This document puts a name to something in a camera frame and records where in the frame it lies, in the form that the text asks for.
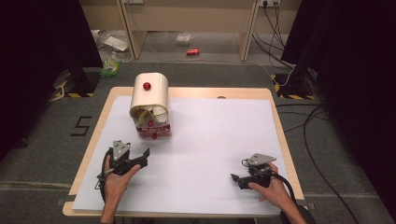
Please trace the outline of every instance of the human hand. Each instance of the human hand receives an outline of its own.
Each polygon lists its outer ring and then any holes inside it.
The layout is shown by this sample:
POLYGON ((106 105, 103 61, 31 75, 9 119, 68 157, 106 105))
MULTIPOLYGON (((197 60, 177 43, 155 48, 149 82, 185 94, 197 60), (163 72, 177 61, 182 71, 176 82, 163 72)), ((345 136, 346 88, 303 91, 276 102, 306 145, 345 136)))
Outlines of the human hand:
MULTIPOLYGON (((105 171, 110 169, 110 156, 107 156, 105 163, 105 171)), ((137 164, 125 175, 116 175, 110 173, 105 181, 105 207, 103 208, 101 222, 113 223, 119 202, 128 187, 128 183, 140 170, 140 165, 137 164)))
MULTIPOLYGON (((277 173, 277 167, 271 162, 268 162, 268 164, 270 165, 271 169, 277 173)), ((248 186, 251 189, 258 191, 262 195, 259 199, 260 202, 268 200, 274 206, 285 212, 291 223, 305 223, 297 208, 297 205, 293 202, 286 191, 282 180, 271 176, 271 183, 268 188, 253 182, 248 183, 248 186)))

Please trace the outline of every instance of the table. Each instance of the table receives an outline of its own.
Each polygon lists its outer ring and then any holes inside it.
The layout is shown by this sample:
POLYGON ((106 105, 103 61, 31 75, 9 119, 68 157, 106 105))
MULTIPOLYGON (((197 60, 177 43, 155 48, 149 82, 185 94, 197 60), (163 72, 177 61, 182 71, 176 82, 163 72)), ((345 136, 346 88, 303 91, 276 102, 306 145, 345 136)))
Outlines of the table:
MULTIPOLYGON (((100 137, 101 131, 103 130, 106 118, 110 112, 111 106, 115 101, 117 96, 122 95, 132 95, 133 88, 132 87, 116 87, 113 88, 108 95, 106 100, 104 109, 102 114, 98 120, 98 123, 95 127, 95 130, 92 134, 92 139, 87 147, 84 158, 81 162, 81 165, 78 169, 78 173, 76 175, 75 181, 72 185, 72 188, 69 191, 69 196, 76 195, 78 193, 78 189, 81 185, 82 179, 87 170, 88 164, 90 163, 90 159, 92 157, 92 153, 96 148, 96 143, 98 138, 100 137)), ((276 133, 279 139, 279 144, 281 146, 282 154, 284 157, 284 161, 286 163, 286 169, 289 176, 289 182, 291 183, 296 199, 303 200, 304 195, 301 190, 301 186, 298 180, 298 176, 296 174, 293 161, 290 155, 290 151, 288 148, 288 144, 286 142, 285 135, 283 133, 281 123, 279 120, 279 116, 276 112, 276 107, 274 104, 274 100, 272 98, 272 94, 267 89, 246 89, 246 88, 169 88, 169 96, 170 97, 197 97, 197 98, 218 98, 218 97, 226 97, 230 99, 267 99, 271 101, 272 109, 273 109, 273 117, 276 125, 276 133)), ((100 216, 100 212, 77 212, 72 209, 73 202, 66 202, 64 204, 64 214, 66 216, 71 217, 95 217, 100 216)), ((145 214, 145 213, 117 213, 117 215, 122 216, 134 216, 134 217, 169 217, 169 214, 145 214)))

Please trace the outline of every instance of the trash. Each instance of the trash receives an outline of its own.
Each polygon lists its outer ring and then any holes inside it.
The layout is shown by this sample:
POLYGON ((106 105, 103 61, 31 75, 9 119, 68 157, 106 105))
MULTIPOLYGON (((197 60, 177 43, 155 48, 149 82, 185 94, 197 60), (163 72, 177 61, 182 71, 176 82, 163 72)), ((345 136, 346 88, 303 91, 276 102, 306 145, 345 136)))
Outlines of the trash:
POLYGON ((121 51, 125 51, 128 48, 128 43, 118 39, 112 35, 109 35, 104 41, 104 44, 109 45, 110 47, 113 47, 114 49, 118 49, 121 51))
POLYGON ((192 41, 191 35, 179 34, 176 38, 177 46, 188 46, 192 41))
POLYGON ((103 77, 114 77, 120 68, 120 62, 115 60, 107 60, 103 64, 103 68, 100 71, 100 75, 103 77))

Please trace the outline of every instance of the yellow and black tape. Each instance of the yellow and black tape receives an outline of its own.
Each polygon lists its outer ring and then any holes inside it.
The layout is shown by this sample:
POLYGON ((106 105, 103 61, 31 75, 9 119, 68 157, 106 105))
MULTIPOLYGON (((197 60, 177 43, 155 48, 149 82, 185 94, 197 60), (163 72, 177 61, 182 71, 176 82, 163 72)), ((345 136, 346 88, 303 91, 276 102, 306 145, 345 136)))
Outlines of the yellow and black tape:
MULTIPOLYGON (((72 97, 72 98, 81 98, 81 97, 93 97, 93 92, 90 92, 92 90, 89 90, 88 92, 82 92, 82 91, 73 91, 73 88, 68 88, 69 86, 73 86, 69 81, 70 74, 66 76, 64 81, 62 82, 61 86, 64 88, 64 97, 72 97)), ((62 95, 62 91, 58 91, 56 93, 56 97, 59 97, 62 95)))
POLYGON ((278 80, 280 80, 279 75, 271 75, 271 78, 274 81, 274 87, 277 97, 284 99, 293 99, 293 100, 314 100, 314 96, 305 91, 301 90, 291 90, 288 86, 279 86, 278 80))

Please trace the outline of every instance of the white container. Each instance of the white container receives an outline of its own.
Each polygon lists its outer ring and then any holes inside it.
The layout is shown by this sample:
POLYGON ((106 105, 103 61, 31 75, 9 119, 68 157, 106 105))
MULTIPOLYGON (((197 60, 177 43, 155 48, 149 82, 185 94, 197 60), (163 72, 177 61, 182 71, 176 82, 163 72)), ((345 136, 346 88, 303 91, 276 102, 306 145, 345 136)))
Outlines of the white container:
POLYGON ((142 73, 136 77, 129 114, 140 139, 172 136, 168 101, 168 79, 163 74, 142 73))

